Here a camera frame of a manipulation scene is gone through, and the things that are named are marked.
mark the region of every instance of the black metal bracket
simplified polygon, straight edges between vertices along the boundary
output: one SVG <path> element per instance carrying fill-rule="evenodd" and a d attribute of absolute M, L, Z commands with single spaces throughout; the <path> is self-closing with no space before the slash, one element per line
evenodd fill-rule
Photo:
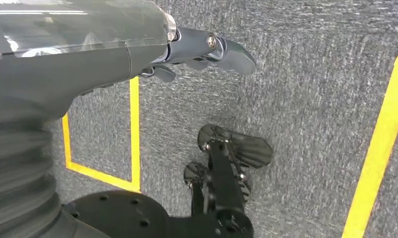
<path fill-rule="evenodd" d="M 152 198 L 129 191 L 90 194 L 64 209 L 111 238 L 253 238 L 244 213 L 250 188 L 241 167 L 269 164 L 271 147 L 211 124 L 201 128 L 198 144 L 209 159 L 207 166 L 192 162 L 184 170 L 192 192 L 190 217 L 171 217 Z"/>

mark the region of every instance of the gray carpet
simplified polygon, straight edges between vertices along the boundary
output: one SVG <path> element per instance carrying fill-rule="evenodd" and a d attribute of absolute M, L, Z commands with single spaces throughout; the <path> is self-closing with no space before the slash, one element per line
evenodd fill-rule
<path fill-rule="evenodd" d="M 160 0 L 179 25 L 248 48 L 249 77 L 174 67 L 171 84 L 140 82 L 142 192 L 187 215 L 182 170 L 203 160 L 205 123 L 266 138 L 276 156 L 251 172 L 247 212 L 257 238 L 340 237 L 398 54 L 398 1 Z M 74 160 L 130 179 L 128 82 L 77 98 L 69 111 Z M 64 168 L 61 123 L 55 174 L 64 201 L 113 189 Z M 99 148 L 98 143 L 106 146 Z M 366 230 L 398 238 L 398 139 Z"/>

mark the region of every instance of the black circular plate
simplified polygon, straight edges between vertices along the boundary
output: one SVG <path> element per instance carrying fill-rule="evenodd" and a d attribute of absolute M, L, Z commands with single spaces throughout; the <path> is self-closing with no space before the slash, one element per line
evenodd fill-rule
<path fill-rule="evenodd" d="M 84 196 L 64 209 L 113 238 L 161 237 L 169 219 L 165 209 L 152 198 L 119 190 Z"/>

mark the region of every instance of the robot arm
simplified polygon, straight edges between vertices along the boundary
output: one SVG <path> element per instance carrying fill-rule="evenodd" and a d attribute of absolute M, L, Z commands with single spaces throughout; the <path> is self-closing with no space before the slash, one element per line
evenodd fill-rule
<path fill-rule="evenodd" d="M 176 27 L 151 1 L 0 0 L 0 97 L 34 102 L 51 119 L 96 88 L 135 76 L 170 82 L 167 65 L 181 63 L 240 74 L 256 67 L 240 44 Z"/>
<path fill-rule="evenodd" d="M 56 180 L 48 173 L 52 159 L 43 153 L 51 143 L 43 124 L 63 116 L 75 97 L 96 88 L 138 75 L 170 82 L 175 73 L 167 65 L 180 63 L 197 70 L 214 63 L 241 74 L 255 69 L 241 45 L 210 32 L 176 27 L 172 17 L 150 1 L 0 0 L 0 238 L 108 238 L 89 222 L 93 215 L 82 222 L 62 209 Z M 231 139 L 206 139 L 213 148 L 208 151 L 210 161 L 228 159 L 218 148 Z M 240 152 L 244 147 L 240 143 L 234 148 Z M 169 234 L 156 237 L 187 237 L 192 227 L 198 232 L 190 237 L 237 237 L 228 235 L 232 229 L 241 231 L 238 237 L 252 236 L 243 214 L 244 187 L 236 182 L 228 160 L 217 162 L 209 169 L 198 167 L 211 175 L 209 180 L 203 174 L 189 177 L 195 216 L 165 218 Z M 207 229 L 199 229 L 200 224 Z"/>

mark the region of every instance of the yellow rectangle marking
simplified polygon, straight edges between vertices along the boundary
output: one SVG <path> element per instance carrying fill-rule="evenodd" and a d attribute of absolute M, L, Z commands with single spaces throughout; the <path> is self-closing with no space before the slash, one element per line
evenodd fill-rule
<path fill-rule="evenodd" d="M 128 191 L 140 193 L 139 78 L 130 80 L 131 177 L 126 181 L 72 161 L 68 114 L 61 119 L 66 168 Z"/>
<path fill-rule="evenodd" d="M 384 96 L 342 238 L 362 238 L 398 134 L 398 57 Z"/>

